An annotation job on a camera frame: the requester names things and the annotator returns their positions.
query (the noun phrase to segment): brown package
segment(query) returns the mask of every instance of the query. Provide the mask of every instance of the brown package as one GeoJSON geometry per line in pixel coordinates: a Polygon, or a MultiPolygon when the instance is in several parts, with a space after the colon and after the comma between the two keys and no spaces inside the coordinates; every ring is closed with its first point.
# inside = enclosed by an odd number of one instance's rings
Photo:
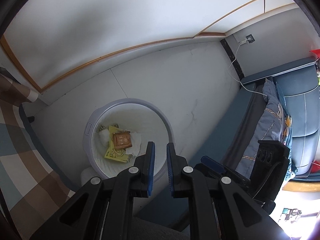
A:
{"type": "Polygon", "coordinates": [[[132,147],[129,132],[120,132],[113,134],[112,141],[116,151],[132,147]]]}

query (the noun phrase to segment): brown plaid cloth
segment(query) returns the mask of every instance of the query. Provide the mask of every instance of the brown plaid cloth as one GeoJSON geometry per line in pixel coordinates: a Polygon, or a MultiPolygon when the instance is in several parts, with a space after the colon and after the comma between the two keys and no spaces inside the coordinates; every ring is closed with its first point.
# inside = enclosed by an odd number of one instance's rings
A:
{"type": "Polygon", "coordinates": [[[29,239],[74,194],[37,151],[20,118],[20,104],[37,97],[0,75],[0,188],[22,239],[29,239]]]}

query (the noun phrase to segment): blue leather sofa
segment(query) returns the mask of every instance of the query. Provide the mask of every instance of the blue leather sofa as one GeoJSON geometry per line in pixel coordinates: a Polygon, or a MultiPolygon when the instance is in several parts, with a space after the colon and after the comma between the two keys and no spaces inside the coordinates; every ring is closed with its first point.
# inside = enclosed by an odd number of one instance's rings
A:
{"type": "MultiPolygon", "coordinates": [[[[304,58],[243,78],[249,90],[262,92],[265,78],[277,82],[292,117],[292,161],[301,181],[307,179],[319,140],[319,86],[314,58],[304,58]]],[[[188,162],[200,163],[202,156],[235,169],[254,133],[266,102],[262,95],[241,88],[229,109],[202,147],[188,162]]],[[[179,229],[188,213],[187,199],[173,199],[169,187],[160,192],[137,216],[163,226],[179,229]]]]}

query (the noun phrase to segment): silver screw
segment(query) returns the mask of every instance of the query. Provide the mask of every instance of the silver screw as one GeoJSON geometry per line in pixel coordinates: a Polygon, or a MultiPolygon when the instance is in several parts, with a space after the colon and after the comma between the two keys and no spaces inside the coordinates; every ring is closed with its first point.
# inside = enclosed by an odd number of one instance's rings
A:
{"type": "Polygon", "coordinates": [[[139,171],[139,169],[137,168],[137,167],[131,167],[130,169],[129,169],[129,172],[130,173],[137,173],[139,171]]]}
{"type": "Polygon", "coordinates": [[[184,171],[185,173],[191,173],[191,172],[193,172],[193,168],[190,167],[190,166],[185,166],[185,167],[183,168],[183,171],[184,171]]]}
{"type": "Polygon", "coordinates": [[[231,183],[231,179],[229,177],[222,177],[221,178],[221,182],[223,184],[230,184],[231,183]]]}
{"type": "Polygon", "coordinates": [[[93,184],[93,185],[99,184],[100,181],[101,181],[101,179],[100,179],[99,177],[94,177],[94,178],[92,178],[92,179],[90,180],[91,184],[93,184]]]}

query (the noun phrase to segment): yellow wrapper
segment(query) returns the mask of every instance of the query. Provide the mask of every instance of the yellow wrapper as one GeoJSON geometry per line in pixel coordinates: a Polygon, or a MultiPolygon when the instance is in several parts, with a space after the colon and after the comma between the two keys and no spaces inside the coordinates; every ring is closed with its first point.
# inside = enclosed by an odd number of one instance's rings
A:
{"type": "Polygon", "coordinates": [[[110,160],[115,160],[118,162],[123,162],[123,163],[127,163],[131,160],[132,155],[125,154],[125,149],[121,149],[117,151],[113,144],[113,140],[112,140],[113,134],[118,132],[123,132],[123,131],[124,131],[123,129],[116,128],[114,126],[109,126],[109,148],[106,152],[106,155],[104,156],[105,158],[110,160]]]}

